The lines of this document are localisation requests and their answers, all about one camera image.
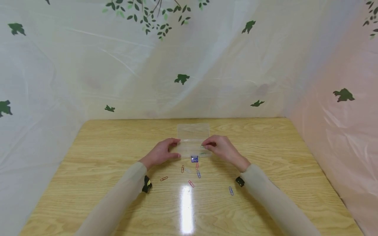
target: beige sleeve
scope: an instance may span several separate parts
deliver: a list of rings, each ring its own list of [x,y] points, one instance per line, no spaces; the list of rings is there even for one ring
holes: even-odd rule
[[[130,166],[118,183],[89,213],[76,236],[108,236],[119,224],[126,208],[142,191],[147,168],[140,162]]]
[[[320,235],[299,207],[277,188],[258,166],[250,165],[240,176],[249,193],[265,207],[285,235]]]

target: hand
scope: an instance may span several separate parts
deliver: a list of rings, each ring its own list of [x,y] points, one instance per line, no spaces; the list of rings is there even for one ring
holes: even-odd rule
[[[226,136],[213,135],[203,141],[202,146],[233,164],[240,172],[245,172],[251,164],[247,158],[240,155]]]
[[[180,158],[179,153],[170,153],[170,147],[175,147],[180,142],[180,139],[169,138],[158,142],[156,146],[142,159],[139,160],[147,170],[154,165],[160,165],[168,159]]]

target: wooden table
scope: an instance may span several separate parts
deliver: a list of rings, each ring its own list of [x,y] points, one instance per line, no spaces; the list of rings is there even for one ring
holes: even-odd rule
[[[90,120],[83,125],[21,235],[72,235],[124,171],[180,123],[209,123],[304,211],[322,235],[362,235],[286,118]],[[181,173],[184,165],[192,173]],[[189,158],[148,172],[153,188],[127,209],[115,235],[282,235],[264,208],[217,157]],[[191,180],[195,187],[188,184]],[[230,195],[229,186],[234,196]]]

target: transparent container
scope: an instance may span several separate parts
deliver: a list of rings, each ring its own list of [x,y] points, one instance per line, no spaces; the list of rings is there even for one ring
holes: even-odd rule
[[[181,157],[209,157],[211,152],[202,148],[202,142],[210,136],[209,124],[179,124],[177,138],[181,139],[177,150]]]

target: plastic sheet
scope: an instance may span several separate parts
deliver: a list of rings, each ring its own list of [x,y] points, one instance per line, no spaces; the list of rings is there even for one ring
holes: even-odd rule
[[[21,230],[88,119],[275,116],[292,118],[364,232],[377,231],[377,40],[364,2],[177,0],[174,11],[162,0],[151,25],[112,2],[0,4],[2,233]]]

